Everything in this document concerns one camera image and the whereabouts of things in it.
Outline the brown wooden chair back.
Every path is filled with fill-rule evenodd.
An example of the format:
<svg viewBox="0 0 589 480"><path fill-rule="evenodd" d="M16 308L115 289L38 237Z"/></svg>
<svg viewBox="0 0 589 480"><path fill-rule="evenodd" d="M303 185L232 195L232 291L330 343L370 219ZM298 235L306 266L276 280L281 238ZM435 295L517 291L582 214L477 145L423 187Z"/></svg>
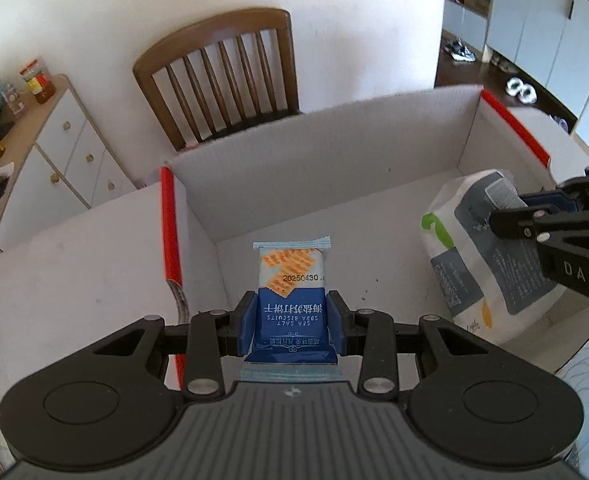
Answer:
<svg viewBox="0 0 589 480"><path fill-rule="evenodd" d="M247 8L171 32L133 75L177 153L301 113L291 14Z"/></svg>

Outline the white drawer sideboard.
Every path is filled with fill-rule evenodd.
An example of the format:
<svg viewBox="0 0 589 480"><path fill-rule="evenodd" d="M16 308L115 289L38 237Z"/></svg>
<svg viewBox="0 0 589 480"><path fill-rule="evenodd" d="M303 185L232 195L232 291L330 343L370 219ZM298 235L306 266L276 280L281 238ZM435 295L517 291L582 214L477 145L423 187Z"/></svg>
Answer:
<svg viewBox="0 0 589 480"><path fill-rule="evenodd" d="M67 76L54 77L44 104L28 110L3 140L0 253L135 190Z"/></svg>

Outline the blue cracker packet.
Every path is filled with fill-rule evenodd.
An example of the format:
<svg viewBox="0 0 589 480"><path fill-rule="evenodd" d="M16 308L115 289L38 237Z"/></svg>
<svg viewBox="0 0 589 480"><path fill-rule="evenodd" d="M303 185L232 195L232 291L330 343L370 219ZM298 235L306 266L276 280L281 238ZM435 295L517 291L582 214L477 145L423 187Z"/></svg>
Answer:
<svg viewBox="0 0 589 480"><path fill-rule="evenodd" d="M256 242L258 311L244 382L337 382L343 378L331 344L326 307L328 236Z"/></svg>

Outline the grey wall cabinet unit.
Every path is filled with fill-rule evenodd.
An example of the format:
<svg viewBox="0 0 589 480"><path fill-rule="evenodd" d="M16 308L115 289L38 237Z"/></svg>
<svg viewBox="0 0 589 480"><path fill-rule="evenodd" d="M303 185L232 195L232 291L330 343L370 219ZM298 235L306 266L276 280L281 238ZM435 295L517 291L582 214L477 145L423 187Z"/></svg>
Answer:
<svg viewBox="0 0 589 480"><path fill-rule="evenodd" d="M444 0L442 28L490 49L578 118L571 131L589 149L589 0Z"/></svg>

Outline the red cardboard box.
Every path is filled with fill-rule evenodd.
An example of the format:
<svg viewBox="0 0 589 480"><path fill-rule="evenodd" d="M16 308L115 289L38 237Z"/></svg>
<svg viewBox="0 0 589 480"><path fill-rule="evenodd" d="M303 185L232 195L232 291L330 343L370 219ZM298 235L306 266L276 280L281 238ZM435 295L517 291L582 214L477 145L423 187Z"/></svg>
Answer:
<svg viewBox="0 0 589 480"><path fill-rule="evenodd" d="M523 192L589 158L551 118L516 110L540 162L473 86L342 105L177 157L177 227L191 312L235 306L258 281L259 240L331 238L326 280L352 307L401 322L447 315L421 218L441 188L502 169ZM0 398L21 378L148 314L173 323L161 188L150 185L0 254Z"/></svg>

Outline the white slippers pair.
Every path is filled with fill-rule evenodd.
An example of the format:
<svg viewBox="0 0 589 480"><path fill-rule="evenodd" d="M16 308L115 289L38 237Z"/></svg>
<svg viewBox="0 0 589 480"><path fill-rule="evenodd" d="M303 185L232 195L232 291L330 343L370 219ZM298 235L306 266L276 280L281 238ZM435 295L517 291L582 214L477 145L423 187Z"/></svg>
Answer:
<svg viewBox="0 0 589 480"><path fill-rule="evenodd" d="M519 77L511 77L505 84L505 93L516 98L523 105L532 105L537 102L537 90L532 84L527 84Z"/></svg>

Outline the dark sneakers pair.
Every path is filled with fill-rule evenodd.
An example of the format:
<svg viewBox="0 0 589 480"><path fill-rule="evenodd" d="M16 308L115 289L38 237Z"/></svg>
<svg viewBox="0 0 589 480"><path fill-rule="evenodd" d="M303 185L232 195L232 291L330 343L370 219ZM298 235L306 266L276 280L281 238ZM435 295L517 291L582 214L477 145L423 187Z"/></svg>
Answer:
<svg viewBox="0 0 589 480"><path fill-rule="evenodd" d="M461 40L455 38L447 41L443 49L457 63L474 63L477 61L476 55Z"/></svg>

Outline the sauce jar red lid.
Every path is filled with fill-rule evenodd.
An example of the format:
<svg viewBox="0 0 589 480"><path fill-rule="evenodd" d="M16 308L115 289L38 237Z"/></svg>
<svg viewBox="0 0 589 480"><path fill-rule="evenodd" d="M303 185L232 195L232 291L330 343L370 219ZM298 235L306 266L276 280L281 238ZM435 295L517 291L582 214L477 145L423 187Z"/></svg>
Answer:
<svg viewBox="0 0 589 480"><path fill-rule="evenodd" d="M38 104L46 103L55 95L55 84L44 71L37 58L26 64L20 70L20 75Z"/></svg>

